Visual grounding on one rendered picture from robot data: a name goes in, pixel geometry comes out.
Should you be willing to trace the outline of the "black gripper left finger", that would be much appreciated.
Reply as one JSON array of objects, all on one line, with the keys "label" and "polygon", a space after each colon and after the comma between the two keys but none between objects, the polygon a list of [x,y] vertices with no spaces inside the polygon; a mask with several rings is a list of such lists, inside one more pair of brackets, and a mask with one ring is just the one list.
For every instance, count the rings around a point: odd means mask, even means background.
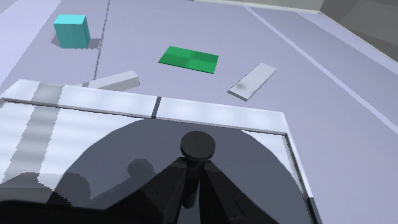
[{"label": "black gripper left finger", "polygon": [[106,209],[0,201],[0,224],[177,224],[187,158],[179,157],[134,193]]}]

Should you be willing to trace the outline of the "teal block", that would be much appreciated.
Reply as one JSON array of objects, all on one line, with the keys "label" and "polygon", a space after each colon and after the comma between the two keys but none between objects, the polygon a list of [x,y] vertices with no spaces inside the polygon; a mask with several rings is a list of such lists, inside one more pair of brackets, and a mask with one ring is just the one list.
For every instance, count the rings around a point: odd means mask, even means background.
[{"label": "teal block", "polygon": [[59,14],[53,24],[60,49],[88,48],[91,37],[86,15]]}]

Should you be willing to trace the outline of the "grey round disc with center hole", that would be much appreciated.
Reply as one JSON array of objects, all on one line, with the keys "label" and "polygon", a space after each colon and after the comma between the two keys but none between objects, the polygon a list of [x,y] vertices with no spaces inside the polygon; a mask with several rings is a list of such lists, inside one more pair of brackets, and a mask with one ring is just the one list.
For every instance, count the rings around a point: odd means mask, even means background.
[{"label": "grey round disc with center hole", "polygon": [[240,129],[147,118],[90,146],[60,178],[46,204],[106,209],[137,191],[179,157],[182,137],[209,134],[211,160],[279,224],[314,224],[307,201],[283,163]]}]

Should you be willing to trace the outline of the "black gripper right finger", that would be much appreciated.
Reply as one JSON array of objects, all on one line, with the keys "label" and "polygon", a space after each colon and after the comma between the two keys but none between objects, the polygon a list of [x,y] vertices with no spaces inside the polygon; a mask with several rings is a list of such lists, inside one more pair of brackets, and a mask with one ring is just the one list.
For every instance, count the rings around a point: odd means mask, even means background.
[{"label": "black gripper right finger", "polygon": [[279,224],[253,203],[211,160],[200,175],[201,224]]}]

